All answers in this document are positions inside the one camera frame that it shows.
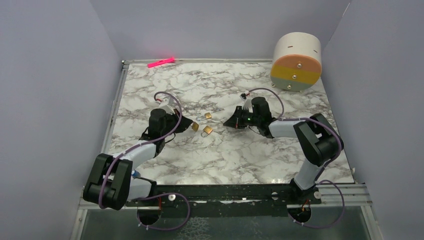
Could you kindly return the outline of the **brass padlock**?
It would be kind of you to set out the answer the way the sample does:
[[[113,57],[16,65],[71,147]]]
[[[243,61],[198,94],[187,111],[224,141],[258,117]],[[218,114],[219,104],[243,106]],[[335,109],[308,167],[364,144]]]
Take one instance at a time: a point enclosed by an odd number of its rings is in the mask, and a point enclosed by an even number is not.
[[[205,113],[204,115],[200,115],[196,118],[197,121],[203,121],[203,120],[207,120],[207,119],[211,119],[212,118],[212,114],[210,112]]]
[[[192,128],[193,131],[197,132],[198,129],[199,129],[199,124],[196,123],[196,122],[193,122],[192,125],[191,125],[191,128]]]
[[[201,137],[205,138],[213,132],[213,129],[210,126],[205,126],[201,132]]]

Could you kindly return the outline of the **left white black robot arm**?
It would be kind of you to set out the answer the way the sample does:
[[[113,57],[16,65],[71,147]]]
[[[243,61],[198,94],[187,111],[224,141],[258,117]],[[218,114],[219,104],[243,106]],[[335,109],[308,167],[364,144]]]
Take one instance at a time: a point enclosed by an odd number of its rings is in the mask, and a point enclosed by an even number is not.
[[[147,206],[155,203],[156,181],[142,177],[135,169],[161,153],[167,136],[183,133],[193,123],[176,109],[173,113],[153,109],[148,127],[137,143],[120,153],[96,156],[82,198],[102,209],[114,210],[120,210],[127,202],[138,199]]]

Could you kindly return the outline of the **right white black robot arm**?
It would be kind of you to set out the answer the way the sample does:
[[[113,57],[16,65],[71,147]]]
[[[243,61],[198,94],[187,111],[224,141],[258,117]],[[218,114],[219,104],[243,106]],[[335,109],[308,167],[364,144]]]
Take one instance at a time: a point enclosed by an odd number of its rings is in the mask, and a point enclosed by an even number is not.
[[[324,169],[344,149],[343,140],[321,113],[311,117],[280,120],[272,116],[264,97],[246,99],[242,106],[236,106],[223,125],[232,129],[255,127],[261,136],[268,139],[298,140],[305,160],[290,181],[288,190],[289,199],[296,204],[308,198]]]

